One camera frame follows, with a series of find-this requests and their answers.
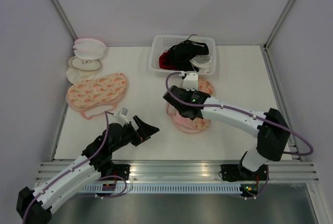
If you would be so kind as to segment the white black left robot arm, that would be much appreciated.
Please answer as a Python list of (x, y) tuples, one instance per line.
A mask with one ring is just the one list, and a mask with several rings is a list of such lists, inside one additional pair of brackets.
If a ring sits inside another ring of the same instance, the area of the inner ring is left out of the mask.
[(118, 181), (127, 187), (129, 167), (116, 165), (113, 152), (132, 144), (139, 146), (159, 128), (143, 122), (138, 116), (120, 123), (107, 123), (106, 129), (67, 168), (33, 189), (23, 188), (18, 194), (16, 211), (23, 223), (49, 223), (52, 215), (85, 186), (100, 180), (112, 180), (114, 191)]

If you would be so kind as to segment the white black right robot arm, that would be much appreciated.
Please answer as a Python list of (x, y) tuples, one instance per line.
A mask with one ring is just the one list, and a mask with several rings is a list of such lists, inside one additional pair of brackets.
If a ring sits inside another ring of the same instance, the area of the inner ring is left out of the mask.
[(187, 91), (175, 85), (169, 88), (163, 99), (184, 118), (222, 122), (257, 139), (257, 144), (246, 151), (236, 165), (236, 177), (227, 181), (251, 180), (268, 161), (281, 160), (290, 133), (280, 111), (271, 108), (260, 112), (228, 106), (208, 93)]

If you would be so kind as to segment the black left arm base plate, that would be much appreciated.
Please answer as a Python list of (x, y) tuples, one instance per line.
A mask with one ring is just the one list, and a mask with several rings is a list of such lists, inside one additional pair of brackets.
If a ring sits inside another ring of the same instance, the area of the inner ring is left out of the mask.
[(129, 179), (130, 175), (129, 164), (108, 164), (101, 169), (101, 180), (118, 180), (110, 176), (119, 176), (125, 180)]

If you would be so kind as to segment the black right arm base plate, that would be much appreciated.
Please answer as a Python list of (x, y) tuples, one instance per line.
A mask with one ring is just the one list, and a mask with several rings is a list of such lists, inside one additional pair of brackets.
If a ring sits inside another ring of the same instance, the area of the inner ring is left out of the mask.
[(262, 165), (255, 172), (245, 169), (237, 164), (222, 164), (220, 176), (223, 181), (265, 181), (267, 178), (267, 165)]

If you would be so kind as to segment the floral pink mesh laundry bag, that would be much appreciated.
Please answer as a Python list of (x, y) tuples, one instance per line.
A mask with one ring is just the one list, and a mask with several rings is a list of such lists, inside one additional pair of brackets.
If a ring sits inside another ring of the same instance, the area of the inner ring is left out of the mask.
[[(215, 96), (214, 86), (204, 78), (198, 78), (198, 89), (200, 92), (205, 92), (211, 96)], [(200, 118), (191, 120), (189, 118), (182, 117), (169, 103), (166, 104), (166, 113), (172, 118), (174, 125), (185, 133), (199, 133), (205, 131), (210, 125), (210, 120)]]

